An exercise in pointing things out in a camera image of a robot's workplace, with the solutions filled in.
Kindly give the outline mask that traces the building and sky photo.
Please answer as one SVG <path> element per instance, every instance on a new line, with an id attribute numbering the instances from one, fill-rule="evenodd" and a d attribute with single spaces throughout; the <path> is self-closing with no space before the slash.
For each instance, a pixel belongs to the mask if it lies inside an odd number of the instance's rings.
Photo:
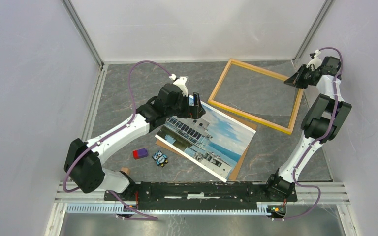
<path id="1" fill-rule="evenodd" d="M 201 102 L 199 119 L 168 118 L 155 137 L 223 182 L 229 181 L 256 130 Z"/>

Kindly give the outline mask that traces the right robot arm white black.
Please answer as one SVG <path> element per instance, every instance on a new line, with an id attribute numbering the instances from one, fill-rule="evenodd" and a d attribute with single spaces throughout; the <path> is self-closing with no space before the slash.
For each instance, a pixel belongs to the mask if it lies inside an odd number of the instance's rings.
<path id="1" fill-rule="evenodd" d="M 288 160 L 270 175 L 265 186 L 265 196 L 271 201 L 288 200 L 295 190 L 304 167 L 327 141 L 336 137 L 352 105 L 340 93 L 342 62 L 327 56 L 313 56 L 307 65 L 285 80 L 286 85 L 299 89 L 315 86 L 319 95 L 301 123 L 301 138 Z"/>

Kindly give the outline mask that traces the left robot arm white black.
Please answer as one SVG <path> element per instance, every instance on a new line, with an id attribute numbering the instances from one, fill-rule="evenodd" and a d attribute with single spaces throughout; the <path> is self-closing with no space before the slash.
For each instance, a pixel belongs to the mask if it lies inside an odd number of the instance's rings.
<path id="1" fill-rule="evenodd" d="M 165 84 L 157 96 L 139 106 L 119 125 L 87 141 L 77 138 L 70 143 L 63 190 L 81 190 L 87 194 L 101 188 L 116 192 L 122 200 L 130 200 L 135 194 L 130 177 L 102 165 L 130 142 L 164 125 L 168 118 L 199 119 L 205 113 L 199 93 L 189 96 L 181 86 Z"/>

